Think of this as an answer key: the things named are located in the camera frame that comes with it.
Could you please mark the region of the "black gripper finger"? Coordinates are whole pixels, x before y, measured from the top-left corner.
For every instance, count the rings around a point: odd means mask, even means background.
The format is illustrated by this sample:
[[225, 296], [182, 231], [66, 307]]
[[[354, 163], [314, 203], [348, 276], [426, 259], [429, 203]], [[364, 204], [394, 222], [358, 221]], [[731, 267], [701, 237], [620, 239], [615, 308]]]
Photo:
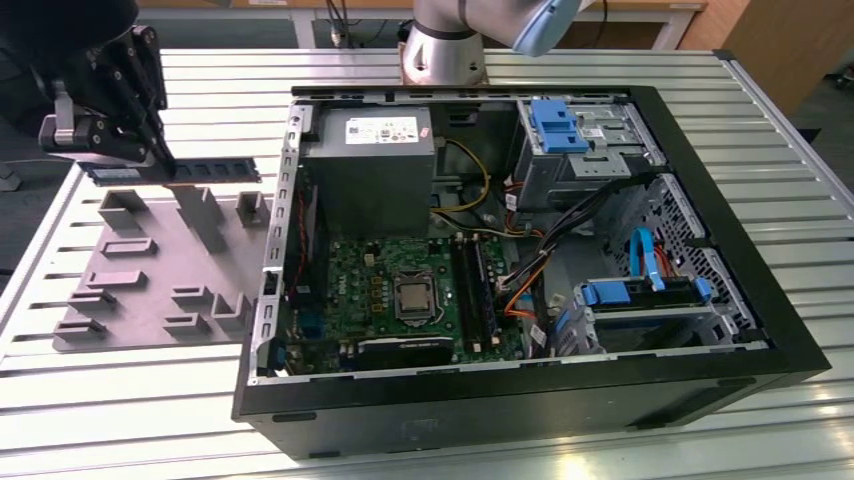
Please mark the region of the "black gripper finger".
[[150, 26], [131, 25], [106, 48], [107, 58], [126, 79], [137, 102], [146, 111], [146, 121], [162, 133], [158, 112], [168, 108], [158, 36]]
[[54, 112], [38, 145], [75, 162], [97, 184], [166, 184], [177, 167], [165, 147], [156, 106], [123, 78], [50, 82]]

